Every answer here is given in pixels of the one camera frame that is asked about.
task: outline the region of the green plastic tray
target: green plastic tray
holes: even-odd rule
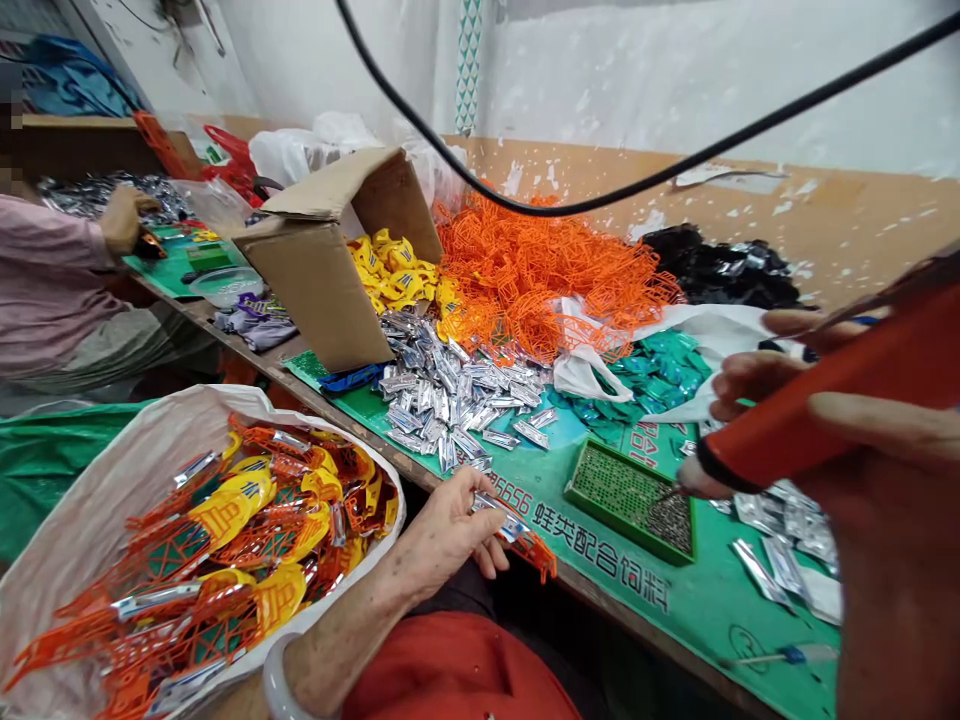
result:
[[[654,501],[672,485],[666,475],[588,437],[563,497],[661,560],[671,565],[689,565],[697,559],[694,505],[690,498],[683,498],[690,515],[689,553],[646,529]]]

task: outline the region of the screwdriver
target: screwdriver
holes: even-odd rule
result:
[[[823,643],[807,643],[805,645],[786,645],[773,655],[760,655],[752,658],[737,660],[723,660],[723,667],[731,668],[738,665],[759,665],[768,662],[786,662],[790,665],[805,665],[807,663],[830,662],[836,660],[840,653],[835,647]]]

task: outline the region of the green mat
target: green mat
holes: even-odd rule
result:
[[[161,229],[158,228],[155,232],[159,236]],[[166,251],[167,257],[161,260],[143,260],[132,255],[128,255],[123,260],[167,297],[192,298],[197,297],[197,295],[190,292],[190,287],[180,282],[180,278],[188,272],[193,272],[193,267],[187,260],[187,248],[203,247],[204,244],[195,243],[190,238],[164,240],[163,249]],[[242,257],[238,257],[239,253],[231,252],[232,247],[229,243],[226,243],[224,247],[234,264],[247,264]]]
[[[307,373],[301,380],[317,389]],[[386,404],[370,388],[327,398],[381,437],[390,428]],[[560,560],[572,565],[638,615],[666,632],[725,675],[790,718],[835,717],[836,665],[751,665],[725,670],[719,661],[774,652],[790,643],[827,643],[840,647],[840,633],[795,605],[797,616],[761,597],[740,560],[730,549],[737,538],[757,553],[760,534],[708,503],[695,500],[697,560],[673,567],[590,517],[563,498],[573,476],[587,429],[569,410],[543,429],[549,452],[527,441],[512,453],[483,443],[493,456],[493,480],[540,532]],[[512,417],[500,418],[495,430],[508,429]],[[617,448],[625,455],[675,477],[683,456],[680,446],[695,440],[688,425],[639,423],[624,426]],[[409,451],[396,446],[407,455]],[[411,456],[436,475],[436,457]],[[803,565],[818,567],[798,554]]]

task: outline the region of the person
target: person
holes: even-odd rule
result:
[[[765,323],[792,335],[821,318],[774,311]],[[808,344],[823,355],[862,331],[838,325]],[[714,380],[711,411],[733,420],[746,411],[740,399],[760,402],[806,367],[773,351],[731,356]],[[794,478],[830,515],[843,572],[838,717],[958,717],[960,533],[937,510],[960,507],[960,416],[841,393],[812,396],[809,410],[860,445]],[[477,489],[492,486],[472,468],[441,485],[380,563],[286,647],[283,675],[300,717],[578,717],[543,663],[492,622],[408,616],[471,555],[487,578],[507,569],[493,539],[503,513],[468,515]],[[268,718],[263,682],[258,672],[228,690],[212,717]]]
[[[91,222],[0,195],[0,380],[68,395],[173,361],[215,370],[205,333],[165,303],[131,308],[97,274],[123,267],[155,205],[119,186]]]

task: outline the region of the wall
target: wall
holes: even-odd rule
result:
[[[153,0],[57,0],[71,24],[89,29],[117,72],[172,126],[182,114],[255,115],[219,6],[207,0],[226,54],[221,57],[194,5],[182,10],[183,31],[161,18]]]
[[[386,75],[420,113],[449,130],[459,3],[362,0],[352,7]],[[221,8],[262,117],[310,127],[326,110],[358,112],[376,132],[390,130],[396,112],[360,63],[332,2],[223,2]]]
[[[958,9],[954,0],[487,3],[480,134],[688,153]],[[954,37],[731,153],[960,175]]]

